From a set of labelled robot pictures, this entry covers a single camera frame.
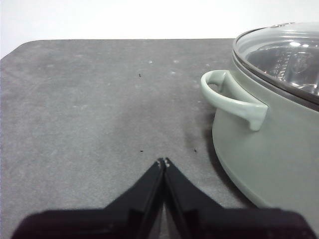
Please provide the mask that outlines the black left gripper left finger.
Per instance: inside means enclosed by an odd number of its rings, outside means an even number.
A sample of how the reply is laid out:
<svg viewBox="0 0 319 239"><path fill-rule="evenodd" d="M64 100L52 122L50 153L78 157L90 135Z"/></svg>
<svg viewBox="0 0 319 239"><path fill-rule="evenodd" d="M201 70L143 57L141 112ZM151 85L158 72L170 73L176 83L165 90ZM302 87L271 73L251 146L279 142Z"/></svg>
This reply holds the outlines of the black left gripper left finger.
<svg viewBox="0 0 319 239"><path fill-rule="evenodd" d="M50 210L27 216L16 239L157 239L165 163L158 159L126 192L101 209Z"/></svg>

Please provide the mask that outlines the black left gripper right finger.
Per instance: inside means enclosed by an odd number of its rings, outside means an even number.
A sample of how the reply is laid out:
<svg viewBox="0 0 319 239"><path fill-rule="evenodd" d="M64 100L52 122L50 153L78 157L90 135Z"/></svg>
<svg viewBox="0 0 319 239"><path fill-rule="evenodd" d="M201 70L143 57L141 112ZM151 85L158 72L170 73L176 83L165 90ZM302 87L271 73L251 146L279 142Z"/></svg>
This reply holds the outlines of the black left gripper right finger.
<svg viewBox="0 0 319 239"><path fill-rule="evenodd" d="M304 217L275 208L224 208L164 159L165 206L182 239L310 239Z"/></svg>

